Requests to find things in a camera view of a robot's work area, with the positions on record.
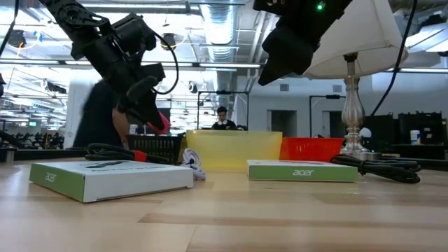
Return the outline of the red slotted plastic basket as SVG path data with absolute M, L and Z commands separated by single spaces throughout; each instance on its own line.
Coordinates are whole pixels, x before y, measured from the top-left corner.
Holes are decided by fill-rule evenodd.
M 284 137 L 279 159 L 329 162 L 342 149 L 342 138 Z

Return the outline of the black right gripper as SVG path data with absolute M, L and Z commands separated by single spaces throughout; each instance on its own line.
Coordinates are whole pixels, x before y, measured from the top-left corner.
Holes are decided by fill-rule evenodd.
M 311 65 L 322 35 L 340 19 L 352 0 L 254 0 L 253 9 L 279 16 L 262 43 L 268 59 L 258 83 L 288 74 L 302 75 Z

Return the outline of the white green acer box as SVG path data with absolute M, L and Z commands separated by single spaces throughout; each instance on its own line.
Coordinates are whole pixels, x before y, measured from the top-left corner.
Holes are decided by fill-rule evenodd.
M 191 168 L 129 160 L 37 162 L 29 180 L 84 203 L 194 185 Z
M 248 160 L 252 181 L 356 182 L 356 167 L 317 161 Z

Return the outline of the black equipment cases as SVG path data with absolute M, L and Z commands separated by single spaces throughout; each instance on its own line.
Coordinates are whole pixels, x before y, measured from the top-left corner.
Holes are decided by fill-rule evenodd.
M 420 132 L 420 144 L 443 146 L 448 144 L 447 124 L 441 113 L 416 112 L 368 116 L 363 127 L 370 130 L 377 147 L 411 144 L 413 130 Z

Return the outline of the table lamp white shade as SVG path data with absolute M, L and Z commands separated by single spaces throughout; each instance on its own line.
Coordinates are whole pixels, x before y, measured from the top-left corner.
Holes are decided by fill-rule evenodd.
M 341 154 L 359 160 L 379 157 L 362 145 L 360 130 L 365 111 L 358 95 L 358 84 L 361 76 L 383 72 L 406 60 L 409 53 L 402 43 L 388 0 L 353 0 L 345 14 L 322 36 L 321 46 L 304 76 L 345 82 L 342 122 L 347 135 Z

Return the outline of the black slotted plastic basket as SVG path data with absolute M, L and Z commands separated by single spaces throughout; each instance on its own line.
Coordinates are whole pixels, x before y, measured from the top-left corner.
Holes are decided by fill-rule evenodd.
M 181 150 L 182 137 L 129 135 L 128 145 L 131 150 L 138 150 L 148 155 L 165 158 L 169 164 L 176 165 Z

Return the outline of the yellow translucent plastic bin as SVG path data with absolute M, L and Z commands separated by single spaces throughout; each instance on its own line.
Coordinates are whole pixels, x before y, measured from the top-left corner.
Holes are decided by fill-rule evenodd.
M 206 172 L 244 172 L 248 160 L 277 160 L 283 134 L 268 131 L 188 130 L 187 147 Z

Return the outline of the person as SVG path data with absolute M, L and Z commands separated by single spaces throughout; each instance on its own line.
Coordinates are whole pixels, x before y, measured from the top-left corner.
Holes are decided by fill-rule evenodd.
M 236 127 L 236 124 L 227 119 L 227 109 L 224 106 L 220 106 L 217 109 L 218 121 L 212 125 L 213 130 L 231 130 Z
M 129 132 L 126 114 L 117 110 L 115 93 L 104 80 L 99 81 L 83 105 L 73 147 L 86 148 L 90 144 L 125 147 Z

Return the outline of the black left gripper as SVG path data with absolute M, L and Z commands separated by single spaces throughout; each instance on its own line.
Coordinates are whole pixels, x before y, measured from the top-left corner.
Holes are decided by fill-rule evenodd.
M 155 94 L 149 93 L 164 77 L 160 63 L 142 65 L 146 51 L 123 52 L 114 34 L 73 35 L 71 55 L 75 60 L 86 58 L 115 93 L 119 112 L 142 123 L 163 128 L 155 103 Z

